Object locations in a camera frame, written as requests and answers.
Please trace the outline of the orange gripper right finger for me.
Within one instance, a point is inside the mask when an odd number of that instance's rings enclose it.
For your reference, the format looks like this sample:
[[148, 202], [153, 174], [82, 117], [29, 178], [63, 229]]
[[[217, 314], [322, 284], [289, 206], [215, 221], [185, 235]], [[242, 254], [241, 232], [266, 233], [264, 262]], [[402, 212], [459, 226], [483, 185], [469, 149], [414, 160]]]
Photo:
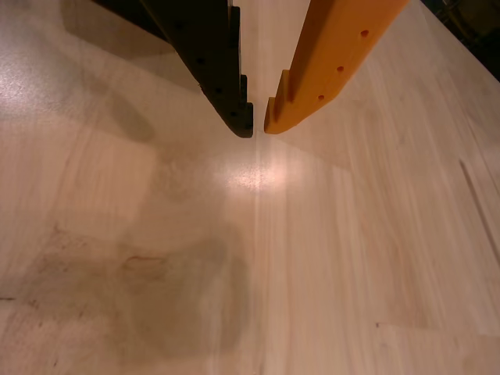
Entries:
[[311, 1], [291, 67], [269, 98], [264, 131], [297, 126], [338, 96], [406, 2]]

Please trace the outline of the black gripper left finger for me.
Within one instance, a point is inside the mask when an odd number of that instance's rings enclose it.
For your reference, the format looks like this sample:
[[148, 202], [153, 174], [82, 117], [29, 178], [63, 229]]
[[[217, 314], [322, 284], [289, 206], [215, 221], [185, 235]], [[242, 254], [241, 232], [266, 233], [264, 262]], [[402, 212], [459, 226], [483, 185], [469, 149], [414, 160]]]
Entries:
[[241, 73], [241, 9], [226, 0], [143, 1], [203, 94], [240, 138], [253, 135], [253, 104]]

